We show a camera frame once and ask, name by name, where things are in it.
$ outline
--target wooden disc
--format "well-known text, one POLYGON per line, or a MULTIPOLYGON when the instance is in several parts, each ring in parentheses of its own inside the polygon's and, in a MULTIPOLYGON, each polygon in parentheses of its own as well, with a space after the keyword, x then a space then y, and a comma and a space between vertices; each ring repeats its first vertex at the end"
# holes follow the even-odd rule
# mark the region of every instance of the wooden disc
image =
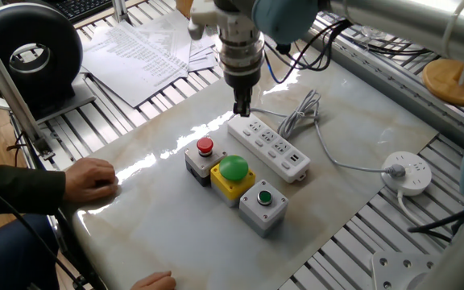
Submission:
POLYGON ((464 63, 458 60, 435 60, 428 63, 422 74, 429 91, 441 100, 464 106, 464 82, 459 85, 464 63))

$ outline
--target sleeve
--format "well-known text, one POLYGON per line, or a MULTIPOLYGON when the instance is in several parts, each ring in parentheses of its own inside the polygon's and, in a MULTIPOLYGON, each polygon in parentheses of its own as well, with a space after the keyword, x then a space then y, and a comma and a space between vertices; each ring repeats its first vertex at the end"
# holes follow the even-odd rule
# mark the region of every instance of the sleeve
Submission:
MULTIPOLYGON (((20 213, 54 214, 65 192, 65 172, 0 166, 0 196, 20 213)), ((0 201, 0 213, 10 210, 0 201)))

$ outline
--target white marble surface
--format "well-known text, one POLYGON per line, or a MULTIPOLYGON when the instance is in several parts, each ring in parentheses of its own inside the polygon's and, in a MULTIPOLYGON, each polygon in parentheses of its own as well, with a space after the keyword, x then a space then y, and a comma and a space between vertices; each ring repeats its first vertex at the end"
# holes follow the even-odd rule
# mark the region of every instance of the white marble surface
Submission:
MULTIPOLYGON (((275 66, 278 76, 285 72, 275 66)), ((417 153, 436 134, 335 63, 324 72, 296 71, 282 85, 263 68, 252 106, 287 113, 310 89, 322 95, 322 133, 342 162, 379 168, 390 153, 417 153)), ((218 81, 93 154, 116 167, 122 190, 81 207, 72 223, 110 289, 163 270, 172 270, 180 290, 277 289, 382 188, 378 174, 334 167, 313 126, 289 140, 311 159, 307 177, 285 183, 227 134, 233 99, 218 81), (207 134, 290 199, 284 223, 268 238, 186 170, 184 149, 207 134)), ((256 115, 274 129, 280 121, 256 115)))

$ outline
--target round power socket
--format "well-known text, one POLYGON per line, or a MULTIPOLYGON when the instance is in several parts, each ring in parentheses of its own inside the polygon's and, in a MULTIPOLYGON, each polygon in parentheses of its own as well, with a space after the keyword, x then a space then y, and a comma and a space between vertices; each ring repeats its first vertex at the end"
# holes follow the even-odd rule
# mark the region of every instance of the round power socket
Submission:
POLYGON ((381 173, 384 183, 395 192, 402 192, 405 196, 416 196, 424 191, 431 183, 433 174, 431 168, 420 156, 406 151, 391 153, 383 168, 399 164, 406 169, 406 175, 391 177, 387 173, 381 173))

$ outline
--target person's hand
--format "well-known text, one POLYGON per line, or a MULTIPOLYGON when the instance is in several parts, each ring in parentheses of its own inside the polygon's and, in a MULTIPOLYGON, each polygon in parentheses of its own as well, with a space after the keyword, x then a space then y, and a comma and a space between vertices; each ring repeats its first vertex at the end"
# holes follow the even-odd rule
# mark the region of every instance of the person's hand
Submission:
POLYGON ((101 159, 79 159, 65 172, 64 200, 87 202, 118 191, 112 164, 101 159))
POLYGON ((137 281, 131 290, 174 290, 176 281, 171 277, 171 271, 156 272, 137 281))

